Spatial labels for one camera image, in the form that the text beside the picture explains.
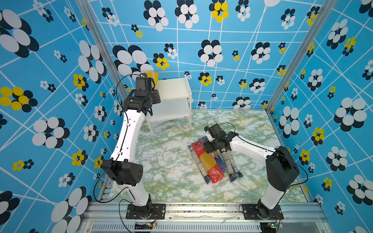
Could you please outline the red spaghetti bag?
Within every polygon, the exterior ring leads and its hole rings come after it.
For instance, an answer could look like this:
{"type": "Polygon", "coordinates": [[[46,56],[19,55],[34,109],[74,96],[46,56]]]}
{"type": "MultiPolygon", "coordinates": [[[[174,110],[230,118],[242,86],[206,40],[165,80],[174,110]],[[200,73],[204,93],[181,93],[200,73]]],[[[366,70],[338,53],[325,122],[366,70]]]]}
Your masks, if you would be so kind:
{"type": "Polygon", "coordinates": [[[225,177],[225,175],[223,174],[223,172],[221,171],[217,162],[214,159],[214,152],[206,153],[206,151],[204,150],[204,142],[205,140],[200,139],[196,142],[193,142],[191,146],[194,148],[204,168],[207,170],[207,173],[211,178],[211,183],[214,184],[221,181],[225,177]]]}

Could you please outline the yellow spaghetti bag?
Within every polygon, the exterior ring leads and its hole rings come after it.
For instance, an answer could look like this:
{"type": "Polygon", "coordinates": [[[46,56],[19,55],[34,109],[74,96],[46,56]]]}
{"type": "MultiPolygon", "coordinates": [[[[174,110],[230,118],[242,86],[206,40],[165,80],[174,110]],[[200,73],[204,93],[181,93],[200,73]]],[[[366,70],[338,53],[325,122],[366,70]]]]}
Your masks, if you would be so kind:
{"type": "Polygon", "coordinates": [[[157,71],[146,71],[145,72],[148,77],[152,78],[154,80],[155,85],[158,83],[158,78],[159,78],[159,72],[157,71]]]}

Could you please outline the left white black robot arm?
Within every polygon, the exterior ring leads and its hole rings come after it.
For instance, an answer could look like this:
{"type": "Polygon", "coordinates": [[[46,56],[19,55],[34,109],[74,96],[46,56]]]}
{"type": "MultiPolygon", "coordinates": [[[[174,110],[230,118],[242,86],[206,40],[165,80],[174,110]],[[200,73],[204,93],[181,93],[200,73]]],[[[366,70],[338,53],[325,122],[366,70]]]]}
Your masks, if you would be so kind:
{"type": "Polygon", "coordinates": [[[143,165],[135,160],[136,146],[141,126],[147,115],[153,115],[152,106],[161,103],[155,81],[142,73],[136,78],[136,88],[121,103],[119,109],[123,113],[123,124],[118,142],[109,160],[104,160],[102,169],[111,180],[123,185],[129,191],[133,201],[131,208],[136,214],[149,215],[152,209],[150,194],[141,181],[143,165]]]}

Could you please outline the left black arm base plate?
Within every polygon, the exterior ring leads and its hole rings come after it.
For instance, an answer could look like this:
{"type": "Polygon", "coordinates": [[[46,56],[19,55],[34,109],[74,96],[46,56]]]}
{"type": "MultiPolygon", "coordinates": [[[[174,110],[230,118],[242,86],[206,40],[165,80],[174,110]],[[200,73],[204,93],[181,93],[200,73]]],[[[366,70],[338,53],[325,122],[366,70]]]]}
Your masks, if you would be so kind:
{"type": "Polygon", "coordinates": [[[165,219],[165,213],[165,204],[155,203],[151,206],[135,206],[133,204],[129,204],[125,218],[136,220],[158,220],[165,219]]]}

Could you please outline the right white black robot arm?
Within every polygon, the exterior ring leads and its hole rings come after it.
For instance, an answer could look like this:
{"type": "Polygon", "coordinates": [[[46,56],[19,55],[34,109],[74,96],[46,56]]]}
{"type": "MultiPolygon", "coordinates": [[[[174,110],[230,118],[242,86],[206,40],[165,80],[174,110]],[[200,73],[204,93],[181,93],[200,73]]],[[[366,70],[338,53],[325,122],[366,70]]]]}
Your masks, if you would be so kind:
{"type": "Polygon", "coordinates": [[[266,147],[245,139],[236,132],[226,133],[219,124],[206,126],[204,131],[208,138],[208,141],[204,143],[207,153],[218,150],[240,152],[265,165],[269,185],[259,199],[256,209],[260,218],[271,217],[275,207],[300,174],[298,165],[287,148],[266,147]]]}

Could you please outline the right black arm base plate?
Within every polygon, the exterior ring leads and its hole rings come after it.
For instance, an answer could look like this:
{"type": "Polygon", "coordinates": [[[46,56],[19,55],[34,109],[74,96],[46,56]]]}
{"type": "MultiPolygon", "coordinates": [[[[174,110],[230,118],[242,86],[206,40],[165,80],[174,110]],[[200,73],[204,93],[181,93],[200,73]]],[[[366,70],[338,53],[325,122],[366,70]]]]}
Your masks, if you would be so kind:
{"type": "Polygon", "coordinates": [[[264,205],[240,204],[239,211],[245,220],[283,220],[284,215],[279,205],[270,210],[264,205]]]}

